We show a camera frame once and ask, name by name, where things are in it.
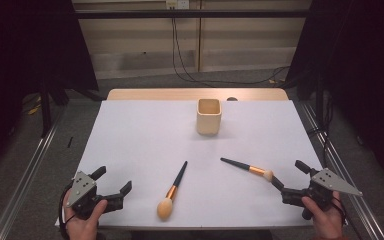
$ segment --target beige cup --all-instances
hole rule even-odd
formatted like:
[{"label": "beige cup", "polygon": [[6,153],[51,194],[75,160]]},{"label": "beige cup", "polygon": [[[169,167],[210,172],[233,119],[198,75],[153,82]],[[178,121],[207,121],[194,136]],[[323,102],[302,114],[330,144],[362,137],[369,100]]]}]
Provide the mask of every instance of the beige cup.
[{"label": "beige cup", "polygon": [[199,134],[215,135],[220,129],[221,103],[218,99],[199,99],[196,130]]}]

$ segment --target black brush handle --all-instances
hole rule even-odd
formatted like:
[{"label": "black brush handle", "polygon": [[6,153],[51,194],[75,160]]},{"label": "black brush handle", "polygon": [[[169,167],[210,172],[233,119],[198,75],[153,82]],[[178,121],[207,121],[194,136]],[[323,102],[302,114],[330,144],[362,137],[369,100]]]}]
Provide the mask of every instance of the black brush handle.
[{"label": "black brush handle", "polygon": [[173,186],[179,187],[180,181],[182,181],[183,173],[185,172],[187,165],[188,165],[188,161],[185,161],[185,163],[182,166],[182,169],[180,169],[179,174],[177,174],[176,180],[174,180]]},{"label": "black brush handle", "polygon": [[222,160],[223,162],[227,162],[227,163],[230,163],[236,167],[239,167],[239,168],[242,168],[242,169],[245,169],[247,171],[249,171],[249,165],[248,164],[245,164],[245,163],[240,163],[240,162],[236,162],[236,161],[233,161],[233,160],[230,160],[230,159],[227,159],[227,158],[220,158],[220,160]]}]

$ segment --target gray floor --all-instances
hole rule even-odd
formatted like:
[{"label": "gray floor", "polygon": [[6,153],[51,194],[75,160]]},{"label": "gray floor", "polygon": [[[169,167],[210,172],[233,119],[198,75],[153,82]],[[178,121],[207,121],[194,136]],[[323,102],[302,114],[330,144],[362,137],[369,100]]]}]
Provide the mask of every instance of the gray floor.
[{"label": "gray floor", "polygon": [[[268,78],[272,70],[250,70],[194,73],[197,80],[235,81],[240,83],[209,83],[215,87],[274,87],[268,82],[244,84],[244,82],[261,81]],[[284,78],[284,73],[277,79]],[[100,91],[97,94],[106,96],[113,88],[159,88],[159,87],[206,87],[205,85],[186,82],[176,75],[146,76],[123,79],[100,80]],[[294,100],[297,111],[307,129],[311,126],[306,120],[301,103],[297,101],[295,89],[287,90],[290,99]],[[59,119],[58,127],[52,141],[43,153],[40,163],[35,166],[31,184],[25,189],[26,195],[18,199],[21,203],[13,218],[6,224],[10,226],[0,239],[61,239],[54,227],[57,218],[58,201],[63,187],[68,183],[77,168],[87,139],[92,129],[100,104],[83,96],[68,91],[71,98],[66,107],[52,105],[53,119]],[[14,132],[9,137],[0,155],[0,217],[4,213],[23,178],[30,160],[35,154],[41,134],[40,111],[33,115],[23,114],[17,122]],[[339,109],[334,109],[329,137],[339,156],[350,172],[356,186],[363,191],[364,199],[378,220],[384,233],[384,171],[379,167],[373,153],[357,141],[357,133],[347,122]],[[316,135],[309,136],[320,158],[323,158],[323,147]],[[350,219],[356,225],[362,239],[370,239],[359,220],[358,213],[353,210],[349,199],[343,197]],[[129,239],[131,234],[125,231],[105,230],[109,239]],[[274,229],[275,239],[310,239],[314,234],[310,228]],[[345,227],[345,233],[351,239],[358,239],[351,226]]]}]

